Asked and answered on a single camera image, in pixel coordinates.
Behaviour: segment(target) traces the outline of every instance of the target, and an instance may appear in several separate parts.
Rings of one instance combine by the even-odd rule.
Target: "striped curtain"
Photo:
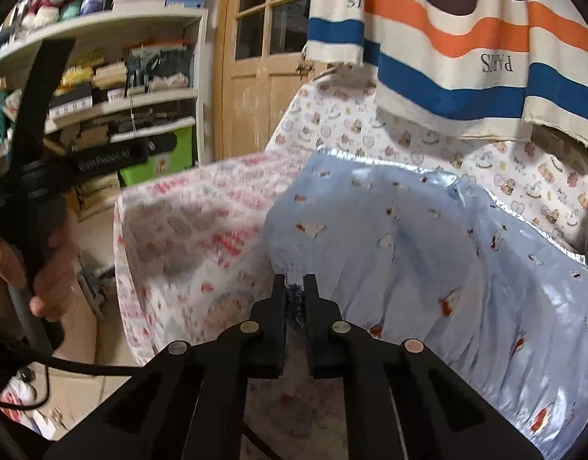
[[[588,146],[588,26],[570,0],[311,0],[307,57],[367,64],[379,107],[461,138]]]

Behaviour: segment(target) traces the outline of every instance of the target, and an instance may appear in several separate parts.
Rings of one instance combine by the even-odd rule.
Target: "shelf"
[[[39,29],[25,38],[0,50],[0,77],[20,67],[29,67],[41,41],[48,38],[77,38],[75,55],[86,53],[97,44],[117,38],[121,45],[132,45],[144,39],[151,31],[159,31],[173,26],[181,30],[203,17],[201,8],[166,7],[139,12],[109,10],[79,16],[68,21],[56,22]]]
[[[45,123],[45,134],[48,135],[77,122],[129,110],[130,103],[132,108],[136,108],[144,107],[146,105],[162,104],[164,102],[173,102],[175,100],[195,99],[197,97],[198,90],[194,88],[180,88],[176,90],[164,90],[156,91],[154,93],[134,95],[132,97],[125,97],[124,99],[117,99],[113,102],[102,102],[89,109],[83,109],[73,112],[68,116],[57,118],[55,121],[47,121]]]

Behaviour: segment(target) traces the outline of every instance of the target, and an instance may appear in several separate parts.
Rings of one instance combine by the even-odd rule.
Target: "shelf board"
[[[0,76],[14,71],[31,59],[41,41],[48,38],[77,38],[77,44],[95,39],[103,39],[114,33],[128,35],[136,39],[136,30],[181,25],[185,27],[199,21],[203,16],[202,8],[166,7],[139,12],[125,10],[108,10],[95,14],[79,16],[68,21],[56,22],[39,29],[25,38],[17,39],[13,44],[0,50]]]
[[[130,109],[130,102],[132,108],[143,107],[145,105],[163,104],[164,102],[173,102],[175,100],[188,100],[198,97],[198,90],[194,88],[179,88],[176,90],[156,91],[154,93],[145,93],[142,95],[134,95],[132,97],[125,97],[117,99],[113,102],[102,102],[96,104],[89,109],[83,109],[73,112],[67,116],[62,116],[54,121],[48,120],[45,123],[45,134],[48,135],[54,131],[60,130],[71,124],[88,119],[98,118],[100,116],[108,116],[116,112],[122,112]]]

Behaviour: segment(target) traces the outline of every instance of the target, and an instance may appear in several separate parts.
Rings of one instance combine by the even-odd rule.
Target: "white shelf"
[[[143,107],[145,105],[162,104],[163,102],[173,102],[175,100],[196,99],[197,97],[198,90],[194,88],[180,88],[176,90],[164,90],[154,93],[134,95],[132,97],[125,97],[124,99],[117,99],[113,102],[102,102],[89,109],[83,109],[73,112],[68,116],[62,116],[53,121],[47,121],[45,123],[45,134],[48,135],[49,133],[53,133],[54,131],[77,122],[129,110],[130,107]]]
[[[188,25],[192,22],[199,21],[203,17],[201,8],[179,8],[166,7],[155,10],[143,10],[135,12],[134,10],[109,10],[95,14],[79,16],[68,21],[56,22],[49,26],[39,29],[25,38],[17,39],[13,44],[0,50],[0,69],[1,67],[17,66],[16,61],[19,56],[25,57],[27,52],[34,55],[38,49],[38,44],[48,38],[82,38],[87,35],[102,35],[103,39],[109,38],[109,28],[117,27],[126,29],[133,35],[135,28],[146,25],[175,24],[181,23]]]

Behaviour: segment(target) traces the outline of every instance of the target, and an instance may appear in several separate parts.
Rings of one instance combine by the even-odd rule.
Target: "wooden door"
[[[303,61],[310,0],[228,0],[216,155],[264,150],[301,84],[323,64]]]

